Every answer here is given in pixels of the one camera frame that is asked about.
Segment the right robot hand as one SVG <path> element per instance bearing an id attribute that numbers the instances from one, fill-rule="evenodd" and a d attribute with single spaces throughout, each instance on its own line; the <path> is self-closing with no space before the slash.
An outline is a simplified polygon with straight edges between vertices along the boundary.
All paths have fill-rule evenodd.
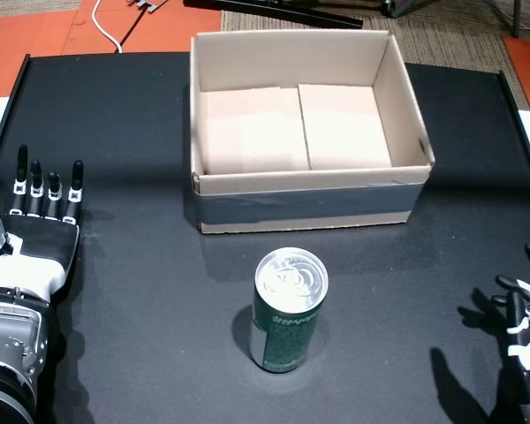
<path id="1" fill-rule="evenodd" d="M 506 310 L 506 355 L 523 421 L 530 423 L 530 283 L 504 275 L 498 275 L 496 283 L 506 293 L 491 301 Z"/>

